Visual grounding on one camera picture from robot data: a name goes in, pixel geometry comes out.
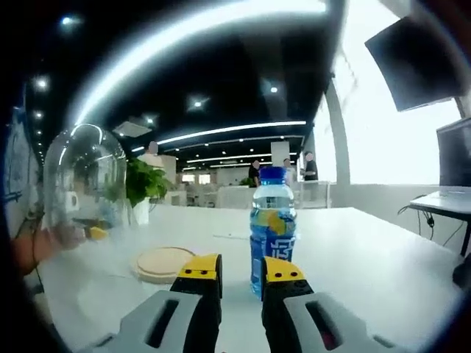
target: water bottle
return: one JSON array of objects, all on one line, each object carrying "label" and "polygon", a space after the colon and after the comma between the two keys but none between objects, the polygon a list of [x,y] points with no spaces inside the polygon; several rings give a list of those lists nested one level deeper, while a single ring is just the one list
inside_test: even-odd
[{"label": "water bottle", "polygon": [[261,298],[261,264],[265,256],[291,261],[295,242],[296,211],[293,192],[286,185],[286,169],[260,170],[261,186],[253,195],[250,213],[252,273],[250,286]]}]

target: glass cloche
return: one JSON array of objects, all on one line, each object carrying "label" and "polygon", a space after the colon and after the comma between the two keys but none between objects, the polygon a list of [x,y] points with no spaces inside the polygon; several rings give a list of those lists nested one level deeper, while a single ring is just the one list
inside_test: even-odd
[{"label": "glass cloche", "polygon": [[60,133],[44,163],[45,226],[62,248],[99,240],[124,223],[126,156],[91,124]]}]

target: ceiling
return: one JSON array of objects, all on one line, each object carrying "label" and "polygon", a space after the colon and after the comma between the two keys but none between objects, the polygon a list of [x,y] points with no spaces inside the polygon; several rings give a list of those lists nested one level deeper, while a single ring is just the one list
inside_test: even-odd
[{"label": "ceiling", "polygon": [[[104,65],[110,60],[116,63],[119,53],[138,43],[146,32],[221,4],[134,0],[115,3],[110,9],[101,1],[81,1],[37,11],[39,18],[30,39],[26,111],[38,157],[39,151],[44,153],[54,137],[70,125],[65,117],[71,106],[84,87],[85,91],[91,89],[90,80],[103,72]],[[159,153],[178,157],[179,170],[213,165],[189,160],[269,154],[270,143],[282,140],[282,136],[289,141],[290,151],[297,154],[312,129],[330,79],[343,8],[344,1],[327,1],[325,13],[277,15],[193,36],[139,68],[86,123],[114,130],[128,155],[142,153],[132,150],[148,146],[152,140],[195,132],[274,122],[298,124],[160,143]],[[41,79],[46,87],[38,87]],[[148,132],[130,137],[117,129],[130,119]],[[238,160],[245,163],[254,157]]]}]

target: black ceiling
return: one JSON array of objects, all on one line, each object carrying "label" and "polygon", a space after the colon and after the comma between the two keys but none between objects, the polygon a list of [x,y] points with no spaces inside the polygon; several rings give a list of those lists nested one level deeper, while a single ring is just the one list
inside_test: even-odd
[{"label": "black ceiling", "polygon": [[[110,56],[132,44],[140,32],[151,26],[168,25],[182,11],[194,12],[219,2],[134,0],[117,2],[110,8],[101,1],[84,1],[70,7],[61,5],[43,15],[35,22],[38,31],[32,39],[32,70],[26,89],[31,133],[36,142],[42,143],[36,147],[47,148],[67,125],[65,117],[79,89]],[[160,151],[179,157],[179,168],[187,166],[186,160],[196,154],[201,158],[218,157],[225,150],[227,155],[242,155],[250,149],[254,149],[253,153],[269,153],[273,139],[267,137],[302,137],[312,127],[320,96],[330,78],[343,5],[343,1],[327,1],[327,12],[322,15],[239,24],[217,35],[194,38],[166,53],[158,65],[140,69],[122,85],[114,99],[86,122],[111,131],[130,117],[157,114],[149,125],[149,134],[139,138],[117,136],[131,153],[131,149],[146,146],[151,140],[209,129],[307,121],[305,126],[245,129],[160,147]],[[60,21],[66,15],[78,16],[82,23],[65,28]],[[39,75],[49,78],[46,92],[37,92],[33,87],[32,79]],[[277,92],[271,92],[271,87],[276,87]],[[191,105],[192,99],[204,104],[197,109]],[[42,119],[34,116],[37,111],[44,114]],[[302,138],[286,139],[291,151],[299,152]],[[237,143],[215,143],[225,140]]]}]

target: computer monitor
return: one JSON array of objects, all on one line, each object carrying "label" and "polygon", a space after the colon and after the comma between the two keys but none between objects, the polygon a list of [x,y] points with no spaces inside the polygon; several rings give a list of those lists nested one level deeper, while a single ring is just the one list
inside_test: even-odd
[{"label": "computer monitor", "polygon": [[471,118],[436,131],[440,149],[440,185],[471,187]]},{"label": "computer monitor", "polygon": [[400,112],[464,94],[442,42],[408,17],[365,45]]}]

